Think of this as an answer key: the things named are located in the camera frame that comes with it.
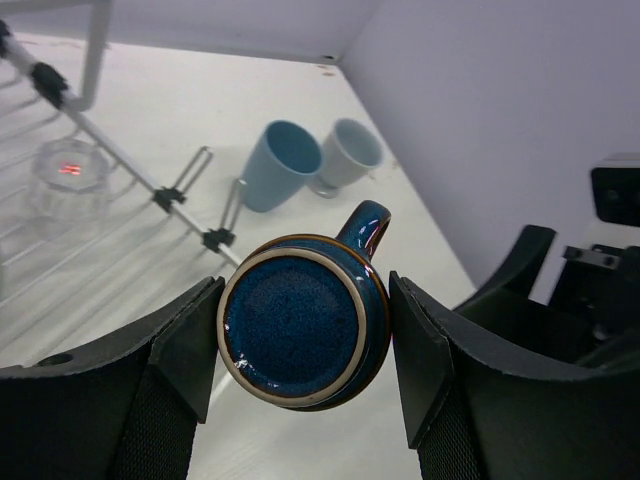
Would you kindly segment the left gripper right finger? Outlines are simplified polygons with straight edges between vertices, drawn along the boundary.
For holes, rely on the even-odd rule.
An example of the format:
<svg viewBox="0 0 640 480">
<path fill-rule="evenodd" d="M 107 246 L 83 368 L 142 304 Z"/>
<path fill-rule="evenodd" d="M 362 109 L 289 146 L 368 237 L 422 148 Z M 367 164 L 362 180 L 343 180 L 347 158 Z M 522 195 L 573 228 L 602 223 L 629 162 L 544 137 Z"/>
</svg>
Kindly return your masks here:
<svg viewBox="0 0 640 480">
<path fill-rule="evenodd" d="M 389 278 L 407 441 L 425 479 L 635 479 L 639 335 L 575 363 L 527 350 Z"/>
</svg>

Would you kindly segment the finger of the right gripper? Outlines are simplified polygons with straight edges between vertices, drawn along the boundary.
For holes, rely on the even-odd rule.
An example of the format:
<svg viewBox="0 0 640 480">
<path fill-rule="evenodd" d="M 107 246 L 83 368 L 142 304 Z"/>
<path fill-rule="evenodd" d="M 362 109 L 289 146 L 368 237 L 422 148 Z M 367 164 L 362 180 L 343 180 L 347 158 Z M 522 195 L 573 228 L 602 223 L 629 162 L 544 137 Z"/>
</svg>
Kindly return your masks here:
<svg viewBox="0 0 640 480">
<path fill-rule="evenodd" d="M 527 353 L 592 363 L 595 269 L 567 260 L 551 299 L 530 298 L 555 236 L 547 227 L 523 227 L 502 264 L 455 312 Z"/>
</svg>

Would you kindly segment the light blue cup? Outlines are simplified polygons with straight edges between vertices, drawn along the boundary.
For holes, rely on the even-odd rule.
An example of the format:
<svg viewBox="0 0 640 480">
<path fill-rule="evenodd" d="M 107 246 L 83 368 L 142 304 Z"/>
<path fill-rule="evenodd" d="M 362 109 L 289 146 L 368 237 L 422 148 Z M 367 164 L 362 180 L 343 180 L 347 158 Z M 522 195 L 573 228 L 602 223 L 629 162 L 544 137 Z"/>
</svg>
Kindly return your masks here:
<svg viewBox="0 0 640 480">
<path fill-rule="evenodd" d="M 271 211 L 294 196 L 323 166 L 315 138 L 300 125 L 276 120 L 255 144 L 241 179 L 244 205 L 254 212 Z"/>
</svg>

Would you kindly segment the white ceramic mug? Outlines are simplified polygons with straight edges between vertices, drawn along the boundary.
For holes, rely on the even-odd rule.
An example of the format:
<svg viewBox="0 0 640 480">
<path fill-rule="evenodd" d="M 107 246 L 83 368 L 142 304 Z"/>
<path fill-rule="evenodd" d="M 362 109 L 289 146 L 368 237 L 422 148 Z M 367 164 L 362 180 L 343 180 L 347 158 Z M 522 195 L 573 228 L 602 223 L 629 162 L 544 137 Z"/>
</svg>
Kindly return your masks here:
<svg viewBox="0 0 640 480">
<path fill-rule="evenodd" d="M 341 118 L 334 122 L 321 151 L 323 166 L 308 187 L 323 198 L 338 193 L 383 163 L 384 153 L 377 137 L 360 122 Z"/>
</svg>

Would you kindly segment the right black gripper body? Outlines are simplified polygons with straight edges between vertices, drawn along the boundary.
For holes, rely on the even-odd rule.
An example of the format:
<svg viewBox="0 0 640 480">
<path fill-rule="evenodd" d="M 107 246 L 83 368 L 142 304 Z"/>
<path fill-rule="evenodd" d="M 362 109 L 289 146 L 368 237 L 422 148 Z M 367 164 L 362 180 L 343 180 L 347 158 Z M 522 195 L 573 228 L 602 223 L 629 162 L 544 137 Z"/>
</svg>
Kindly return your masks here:
<svg viewBox="0 0 640 480">
<path fill-rule="evenodd" d="M 569 363 L 639 363 L 639 248 L 567 247 L 548 306 L 554 352 Z"/>
</svg>

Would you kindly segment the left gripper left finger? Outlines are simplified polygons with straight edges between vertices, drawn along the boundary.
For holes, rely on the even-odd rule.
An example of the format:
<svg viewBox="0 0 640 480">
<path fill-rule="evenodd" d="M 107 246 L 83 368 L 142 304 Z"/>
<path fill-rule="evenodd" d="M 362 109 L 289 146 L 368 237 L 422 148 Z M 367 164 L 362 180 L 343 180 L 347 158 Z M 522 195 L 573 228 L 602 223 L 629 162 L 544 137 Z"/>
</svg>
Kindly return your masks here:
<svg viewBox="0 0 640 480">
<path fill-rule="evenodd" d="M 89 343 L 2 368 L 2 478 L 186 478 L 209 409 L 224 286 L 207 277 Z"/>
</svg>

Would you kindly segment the dark blue ceramic mug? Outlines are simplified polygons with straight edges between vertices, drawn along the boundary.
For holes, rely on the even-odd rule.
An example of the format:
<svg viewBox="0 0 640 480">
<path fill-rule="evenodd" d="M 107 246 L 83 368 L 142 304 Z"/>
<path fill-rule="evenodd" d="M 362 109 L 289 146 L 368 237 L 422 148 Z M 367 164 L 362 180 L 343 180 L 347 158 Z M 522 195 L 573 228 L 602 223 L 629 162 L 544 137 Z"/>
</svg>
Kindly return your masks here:
<svg viewBox="0 0 640 480">
<path fill-rule="evenodd" d="M 275 238 L 227 282 L 216 317 L 220 357 L 231 377 L 280 408 L 341 406 L 379 372 L 391 340 L 389 295 L 372 257 L 390 224 L 365 200 L 336 237 Z"/>
</svg>

